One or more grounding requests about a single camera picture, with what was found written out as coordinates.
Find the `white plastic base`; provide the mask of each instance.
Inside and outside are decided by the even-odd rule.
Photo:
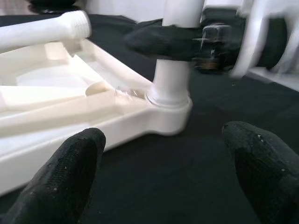
[[[102,130],[109,150],[146,133],[179,133],[192,107],[190,99],[151,104],[152,83],[88,40],[9,51],[0,67],[0,194],[27,183],[85,128]]]

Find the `white plastic tube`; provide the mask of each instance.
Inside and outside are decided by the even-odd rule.
[[[204,2],[204,0],[167,0],[162,25],[198,27]],[[189,62],[157,60],[154,83],[147,94],[149,101],[159,106],[184,106],[189,102],[189,75]]]
[[[73,11],[52,19],[0,27],[0,51],[52,41],[82,39],[90,34],[87,14]]]

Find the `black tablecloth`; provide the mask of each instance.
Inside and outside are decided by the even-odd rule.
[[[2,16],[0,26],[50,18]],[[125,48],[134,22],[91,15],[91,40],[149,80],[155,60]],[[105,153],[87,224],[257,224],[221,139],[231,120],[247,121],[280,136],[299,152],[299,93],[253,79],[233,80],[193,72],[194,108],[185,131],[146,135]],[[18,195],[0,199],[5,212]]]

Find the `black cloth surface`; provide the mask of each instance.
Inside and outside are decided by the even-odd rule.
[[[0,26],[53,16],[2,16]],[[91,15],[90,40],[153,80],[155,63],[132,52],[123,36],[135,23]],[[299,152],[299,93],[250,78],[191,74],[194,107],[186,129],[173,137],[146,135],[104,154],[100,184],[86,224],[257,224],[225,150],[221,127],[249,122],[277,134]],[[0,198],[0,213],[19,191]]]

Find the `vertical white pole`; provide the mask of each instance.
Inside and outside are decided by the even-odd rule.
[[[199,26],[204,0],[167,0],[163,26]],[[154,83],[147,96],[159,106],[180,107],[188,103],[190,63],[157,60]]]

